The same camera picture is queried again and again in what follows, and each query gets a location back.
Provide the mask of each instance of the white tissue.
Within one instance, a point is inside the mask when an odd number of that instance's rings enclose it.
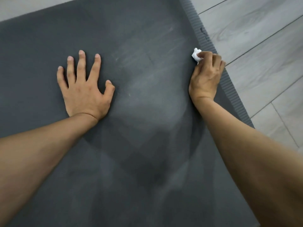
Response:
[[[195,48],[194,53],[192,54],[192,58],[194,58],[198,63],[203,59],[197,56],[200,52],[202,52],[202,50]]]

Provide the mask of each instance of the left hand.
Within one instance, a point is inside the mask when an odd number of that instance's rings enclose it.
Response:
[[[108,112],[115,87],[111,81],[105,83],[106,89],[102,94],[98,89],[98,78],[101,67],[101,57],[99,54],[95,56],[95,62],[86,80],[86,60],[84,51],[79,51],[79,62],[77,67],[77,78],[74,73],[74,58],[67,59],[67,80],[64,80],[63,67],[58,68],[57,80],[61,89],[67,114],[74,116],[77,114],[88,114],[98,122]]]

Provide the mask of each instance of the exercise mat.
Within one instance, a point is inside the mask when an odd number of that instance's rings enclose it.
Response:
[[[254,226],[188,95],[195,47],[215,49],[189,0],[76,0],[0,23],[0,137],[67,117],[69,55],[100,53],[111,109],[9,226]],[[215,99],[252,126],[224,72]]]

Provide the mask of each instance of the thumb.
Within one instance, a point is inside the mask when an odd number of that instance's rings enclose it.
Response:
[[[109,102],[112,101],[114,92],[115,92],[115,87],[114,87],[114,85],[111,83],[110,80],[107,80],[107,81],[105,82],[104,97],[105,97]]]

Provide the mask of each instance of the laminate floor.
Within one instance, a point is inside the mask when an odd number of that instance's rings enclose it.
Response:
[[[303,0],[192,2],[256,129],[303,152]]]

